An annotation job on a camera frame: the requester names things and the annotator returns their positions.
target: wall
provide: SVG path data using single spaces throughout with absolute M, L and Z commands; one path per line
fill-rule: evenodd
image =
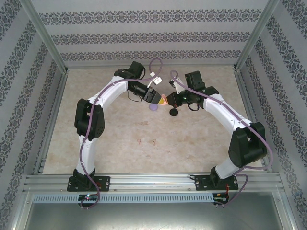
M 34 0 L 68 67 L 234 64 L 268 0 Z
M 241 70 L 299 229 L 307 229 L 306 21 L 306 0 L 281 0 Z
M 32 174 L 61 79 L 17 0 L 0 2 L 0 229 Z

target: enclosure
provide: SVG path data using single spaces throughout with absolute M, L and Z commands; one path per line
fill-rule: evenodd
M 306 4 L 2 0 L 0 229 L 307 229 Z M 79 157 L 77 103 L 133 61 L 149 78 L 155 57 L 157 92 L 176 92 L 171 70 L 185 85 L 198 70 L 206 87 L 264 125 L 273 164 L 245 169 L 236 201 L 213 205 L 228 189 L 200 191 L 191 175 L 223 162 L 232 135 L 206 108 L 183 105 L 171 116 L 170 105 L 153 111 L 126 90 L 104 110 L 96 141 L 95 176 L 109 178 L 107 191 L 81 210 L 88 192 L 67 191 Z

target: patterned wallpaper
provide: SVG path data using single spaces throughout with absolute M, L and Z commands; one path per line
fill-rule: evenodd
M 266 3 L 33 1 L 69 67 L 147 63 L 156 56 L 167 64 L 234 64 Z
M 0 3 L 0 229 L 33 173 L 61 72 L 17 0 Z
M 280 1 L 241 69 L 299 229 L 307 229 L 306 19 L 303 0 Z

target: vented metal strip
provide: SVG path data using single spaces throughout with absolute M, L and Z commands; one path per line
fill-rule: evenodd
M 77 203 L 78 194 L 39 194 L 35 195 L 36 204 L 68 204 Z M 102 194 L 100 203 L 197 203 L 213 202 L 212 193 L 181 193 L 181 194 Z

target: mounting plate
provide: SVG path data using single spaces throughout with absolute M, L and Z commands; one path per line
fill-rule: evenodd
M 100 192 L 108 192 L 110 188 L 110 177 L 109 176 L 95 176 L 94 181 L 99 186 Z M 75 177 L 71 176 L 68 180 L 67 185 L 68 192 L 95 192 L 96 187 L 92 186 L 90 189 L 84 188 L 83 184 L 80 183 Z
M 220 180 L 217 186 L 213 185 L 209 175 L 191 175 L 190 179 L 195 181 L 196 191 L 226 190 L 226 185 L 229 186 L 229 190 L 239 189 L 235 176 Z

